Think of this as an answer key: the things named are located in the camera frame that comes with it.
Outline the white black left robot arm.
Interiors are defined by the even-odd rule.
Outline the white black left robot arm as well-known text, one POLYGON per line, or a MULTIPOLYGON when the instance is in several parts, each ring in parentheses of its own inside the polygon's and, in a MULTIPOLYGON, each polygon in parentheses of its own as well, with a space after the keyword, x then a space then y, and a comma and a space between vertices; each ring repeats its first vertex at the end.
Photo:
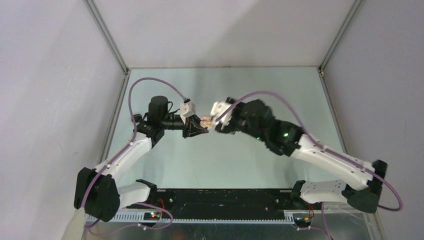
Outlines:
POLYGON ((148 153, 165 135, 166 130, 181 131, 183 138, 207 134, 201 119, 194 112, 194 105, 186 100, 181 104, 180 116, 169 109, 170 101, 159 95, 151 98, 146 117, 134 115, 136 128, 129 143, 114 157, 94 168, 82 168, 77 175, 74 208, 103 222, 110 221, 118 210, 140 202, 145 208, 153 208, 158 202, 154 192, 156 185, 145 180, 117 186, 120 179, 138 159, 148 153))

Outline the white earbud charging case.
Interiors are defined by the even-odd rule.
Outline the white earbud charging case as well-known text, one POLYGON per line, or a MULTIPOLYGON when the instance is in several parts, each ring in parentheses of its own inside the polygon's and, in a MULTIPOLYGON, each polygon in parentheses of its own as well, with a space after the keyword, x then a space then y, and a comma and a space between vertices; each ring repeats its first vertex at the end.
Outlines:
POLYGON ((200 126, 206 129, 214 127, 215 122, 213 120, 213 117, 210 115, 202 116, 200 118, 200 126))

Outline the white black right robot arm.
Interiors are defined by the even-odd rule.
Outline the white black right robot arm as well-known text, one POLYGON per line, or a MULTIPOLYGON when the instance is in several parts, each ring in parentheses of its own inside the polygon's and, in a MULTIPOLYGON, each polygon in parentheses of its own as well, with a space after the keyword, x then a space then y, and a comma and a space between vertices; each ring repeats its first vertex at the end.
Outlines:
POLYGON ((322 182, 296 181, 290 193, 295 208, 330 202, 348 204, 365 213, 377 211, 388 167, 386 162, 360 160, 323 145, 300 126, 276 119, 272 109, 260 99, 237 103, 229 97, 215 102, 210 115, 219 133, 245 133, 264 142, 276 155, 305 161, 338 178, 322 182))

